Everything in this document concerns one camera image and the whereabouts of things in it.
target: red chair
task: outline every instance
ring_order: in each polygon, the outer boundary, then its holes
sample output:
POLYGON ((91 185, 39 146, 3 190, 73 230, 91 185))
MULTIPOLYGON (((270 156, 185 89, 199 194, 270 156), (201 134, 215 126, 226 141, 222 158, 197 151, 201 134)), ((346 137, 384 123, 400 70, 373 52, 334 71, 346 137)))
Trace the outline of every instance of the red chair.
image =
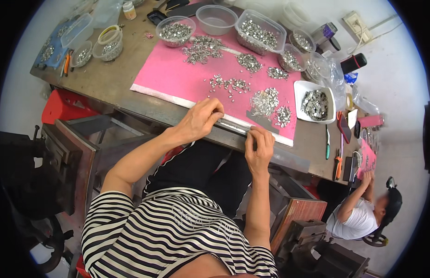
POLYGON ((87 98, 65 89, 51 92, 42 112, 42 123, 54 125, 56 119, 73 120, 99 115, 90 108, 87 98))

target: wall outlet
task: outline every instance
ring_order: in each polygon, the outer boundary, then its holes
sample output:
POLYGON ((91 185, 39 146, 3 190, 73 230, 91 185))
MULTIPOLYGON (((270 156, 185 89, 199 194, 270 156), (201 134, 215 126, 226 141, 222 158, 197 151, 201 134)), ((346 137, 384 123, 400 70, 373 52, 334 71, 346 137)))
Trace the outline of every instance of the wall outlet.
POLYGON ((342 19, 352 31, 351 35, 357 37, 357 41, 360 41, 360 36, 363 37, 363 43, 366 43, 373 38, 365 23, 363 23, 362 19, 355 11, 350 12, 342 19))

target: paper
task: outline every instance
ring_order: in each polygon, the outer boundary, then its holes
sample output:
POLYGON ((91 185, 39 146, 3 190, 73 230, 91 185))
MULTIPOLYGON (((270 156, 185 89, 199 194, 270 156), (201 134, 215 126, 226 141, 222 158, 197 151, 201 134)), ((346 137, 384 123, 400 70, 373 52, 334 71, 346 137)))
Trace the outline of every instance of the paper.
POLYGON ((356 125, 357 121, 357 109, 352 110, 348 113, 348 127, 352 129, 356 125))

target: small jar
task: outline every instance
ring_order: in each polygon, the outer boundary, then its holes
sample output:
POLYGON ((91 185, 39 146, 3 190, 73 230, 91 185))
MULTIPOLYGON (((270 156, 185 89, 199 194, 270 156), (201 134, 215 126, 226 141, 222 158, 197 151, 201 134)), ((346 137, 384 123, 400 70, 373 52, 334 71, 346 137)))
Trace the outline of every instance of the small jar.
POLYGON ((132 1, 128 1, 123 4, 123 12, 127 20, 133 20, 136 18, 136 11, 134 10, 132 1))

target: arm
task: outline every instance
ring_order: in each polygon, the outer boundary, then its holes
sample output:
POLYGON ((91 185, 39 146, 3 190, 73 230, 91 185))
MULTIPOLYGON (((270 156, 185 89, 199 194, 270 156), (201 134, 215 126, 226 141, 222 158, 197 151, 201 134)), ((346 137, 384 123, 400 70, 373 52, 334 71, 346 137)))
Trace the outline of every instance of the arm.
POLYGON ((115 190, 131 196, 132 183, 138 181, 164 153, 208 135, 223 116, 224 108, 218 99, 199 101, 178 125, 166 129, 118 161, 107 173, 101 193, 115 190))
POLYGON ((360 197, 362 197, 365 190, 368 188, 369 183, 371 181, 371 174, 369 172, 365 172, 362 180, 362 184, 351 194, 348 196, 345 202, 339 208, 337 212, 337 219, 344 223, 348 220, 349 216, 352 213, 352 209, 356 206, 360 197))
POLYGON ((362 197, 372 203, 374 198, 374 171, 369 171, 369 173, 371 175, 371 181, 362 197))
POLYGON ((255 126, 247 133, 247 164, 252 173, 252 194, 246 209, 246 227, 244 236, 251 246, 262 246, 271 249, 269 227, 271 209, 269 206, 269 172, 268 165, 274 149, 275 138, 272 134, 255 126), (253 150, 254 138, 257 150, 253 150))

